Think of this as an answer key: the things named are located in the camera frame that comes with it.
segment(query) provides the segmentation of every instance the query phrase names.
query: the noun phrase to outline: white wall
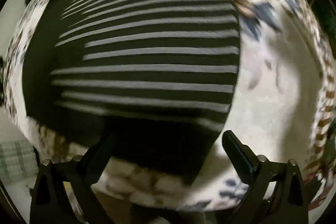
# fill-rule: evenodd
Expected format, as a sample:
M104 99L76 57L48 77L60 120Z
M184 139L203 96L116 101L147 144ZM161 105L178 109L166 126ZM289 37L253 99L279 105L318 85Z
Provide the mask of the white wall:
M25 0L7 0L0 12L0 55L6 56L17 22L25 11ZM22 140L25 137L0 109L0 142Z

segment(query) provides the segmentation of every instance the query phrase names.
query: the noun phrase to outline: green plaid cloth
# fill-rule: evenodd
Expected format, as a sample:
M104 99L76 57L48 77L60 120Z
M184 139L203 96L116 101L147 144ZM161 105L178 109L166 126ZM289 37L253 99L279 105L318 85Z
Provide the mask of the green plaid cloth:
M0 143L0 179L18 181L38 173L33 146L28 141Z

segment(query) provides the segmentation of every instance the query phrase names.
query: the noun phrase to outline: floral fabric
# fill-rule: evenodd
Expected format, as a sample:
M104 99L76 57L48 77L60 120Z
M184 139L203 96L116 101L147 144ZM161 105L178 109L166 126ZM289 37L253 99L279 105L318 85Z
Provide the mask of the floral fabric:
M70 160L87 148L26 116L22 63L49 0L32 0L18 23L7 54L6 110L41 158ZM231 129L256 154L286 162L295 158L308 182L324 180L317 207L333 184L332 167L321 157L333 118L334 72L328 40L305 0L235 0L240 12L241 65L231 113ZM236 206L248 187L240 182L221 147L214 144L192 186L179 177L111 159L95 189L148 207L189 211Z

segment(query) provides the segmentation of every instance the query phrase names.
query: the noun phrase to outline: black and white striped cloth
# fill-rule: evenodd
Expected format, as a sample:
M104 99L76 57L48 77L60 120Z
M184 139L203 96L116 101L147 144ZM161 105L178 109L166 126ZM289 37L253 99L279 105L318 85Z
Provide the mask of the black and white striped cloth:
M116 156L178 173L220 134L239 59L232 0L52 0L25 57L27 114L74 138L114 132Z

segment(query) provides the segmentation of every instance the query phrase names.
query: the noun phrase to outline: plaid fabric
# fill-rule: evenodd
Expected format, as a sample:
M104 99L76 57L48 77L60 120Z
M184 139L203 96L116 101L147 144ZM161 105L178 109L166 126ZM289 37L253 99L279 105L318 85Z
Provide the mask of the plaid fabric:
M0 143L0 179L13 182L36 175L38 166L32 145L28 141Z

